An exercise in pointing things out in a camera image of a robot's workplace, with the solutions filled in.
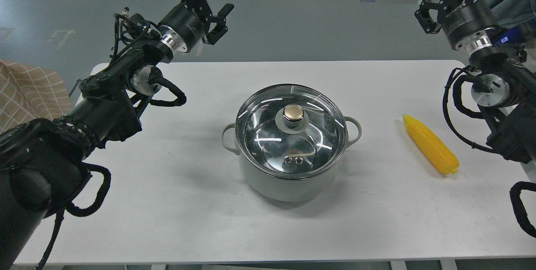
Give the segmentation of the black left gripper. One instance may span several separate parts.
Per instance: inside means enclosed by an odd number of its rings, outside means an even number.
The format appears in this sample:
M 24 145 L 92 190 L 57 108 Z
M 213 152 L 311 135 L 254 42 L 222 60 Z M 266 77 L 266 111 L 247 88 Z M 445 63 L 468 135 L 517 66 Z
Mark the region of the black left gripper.
M 172 53 L 189 53 L 199 41 L 214 45 L 227 33 L 227 16 L 234 8 L 226 3 L 213 15 L 207 0 L 181 0 L 158 23 L 160 41 Z

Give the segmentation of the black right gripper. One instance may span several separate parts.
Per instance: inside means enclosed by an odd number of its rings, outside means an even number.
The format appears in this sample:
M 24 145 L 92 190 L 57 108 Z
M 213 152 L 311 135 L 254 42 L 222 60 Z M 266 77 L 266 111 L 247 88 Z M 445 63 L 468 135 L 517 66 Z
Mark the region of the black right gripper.
M 437 22 L 431 17 L 430 10 L 438 10 Z M 452 49 L 468 36 L 484 30 L 498 30 L 498 22 L 484 0 L 421 0 L 419 9 L 414 13 L 423 31 L 437 34 L 441 27 Z

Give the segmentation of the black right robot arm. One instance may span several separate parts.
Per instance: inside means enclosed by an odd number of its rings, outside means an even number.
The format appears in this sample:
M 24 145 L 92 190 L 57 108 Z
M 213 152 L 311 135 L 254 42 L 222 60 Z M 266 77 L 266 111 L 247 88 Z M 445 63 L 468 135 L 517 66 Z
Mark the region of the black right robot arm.
M 471 148 L 528 164 L 535 160 L 535 74 L 524 66 L 522 39 L 533 31 L 501 28 L 484 0 L 420 0 L 414 13 L 425 33 L 443 30 L 450 47 L 464 50 L 469 65 L 451 73 L 443 95 L 443 115 L 454 134 Z M 467 117 L 490 129 L 486 146 L 463 137 L 448 114 L 448 94 Z

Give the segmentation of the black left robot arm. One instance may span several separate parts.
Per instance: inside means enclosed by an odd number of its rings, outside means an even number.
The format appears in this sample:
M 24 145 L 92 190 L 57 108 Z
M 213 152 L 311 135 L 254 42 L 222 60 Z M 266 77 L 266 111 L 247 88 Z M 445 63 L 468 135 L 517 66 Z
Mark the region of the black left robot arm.
M 1 268 L 8 270 L 41 221 L 55 216 L 50 241 L 35 266 L 46 264 L 65 212 L 86 217 L 111 186 L 109 169 L 84 160 L 108 141 L 142 130 L 148 105 L 177 107 L 186 95 L 157 65 L 197 43 L 214 45 L 227 31 L 227 3 L 213 14 L 207 0 L 181 0 L 155 24 L 128 8 L 114 14 L 114 46 L 108 66 L 82 80 L 82 101 L 49 120 L 36 118 L 1 134 Z

